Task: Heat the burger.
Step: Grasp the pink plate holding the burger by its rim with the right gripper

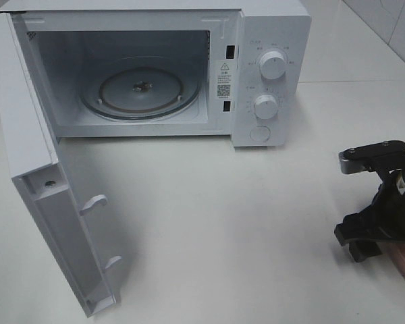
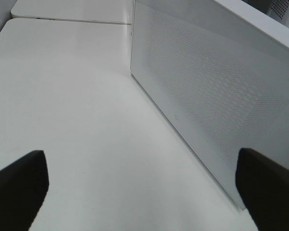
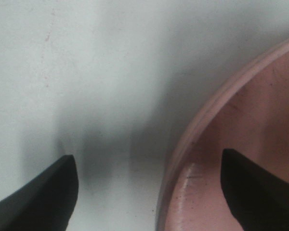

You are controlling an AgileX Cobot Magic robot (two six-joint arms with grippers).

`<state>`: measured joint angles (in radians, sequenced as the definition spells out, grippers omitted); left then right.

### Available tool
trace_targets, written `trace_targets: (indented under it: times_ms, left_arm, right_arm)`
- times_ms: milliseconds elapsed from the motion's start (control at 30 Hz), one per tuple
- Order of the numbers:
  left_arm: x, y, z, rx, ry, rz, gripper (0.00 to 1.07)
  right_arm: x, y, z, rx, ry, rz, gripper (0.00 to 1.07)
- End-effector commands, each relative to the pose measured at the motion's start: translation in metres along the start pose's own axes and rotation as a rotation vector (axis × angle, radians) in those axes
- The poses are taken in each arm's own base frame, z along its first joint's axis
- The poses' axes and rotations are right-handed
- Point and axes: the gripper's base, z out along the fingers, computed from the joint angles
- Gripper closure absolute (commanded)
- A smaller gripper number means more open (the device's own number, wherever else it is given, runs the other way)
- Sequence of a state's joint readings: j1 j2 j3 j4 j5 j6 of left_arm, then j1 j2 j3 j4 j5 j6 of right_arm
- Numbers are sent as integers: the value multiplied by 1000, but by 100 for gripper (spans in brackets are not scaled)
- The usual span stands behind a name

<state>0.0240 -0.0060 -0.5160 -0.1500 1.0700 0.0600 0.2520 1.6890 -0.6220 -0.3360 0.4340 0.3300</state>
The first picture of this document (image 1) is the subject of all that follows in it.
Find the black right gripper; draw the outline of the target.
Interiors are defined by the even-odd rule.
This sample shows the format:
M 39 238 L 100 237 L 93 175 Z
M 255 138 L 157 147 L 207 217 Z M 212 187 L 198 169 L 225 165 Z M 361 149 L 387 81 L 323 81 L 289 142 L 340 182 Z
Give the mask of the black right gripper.
M 382 255 L 376 242 L 405 244 L 405 166 L 393 171 L 373 203 L 344 217 L 334 234 L 356 263 Z

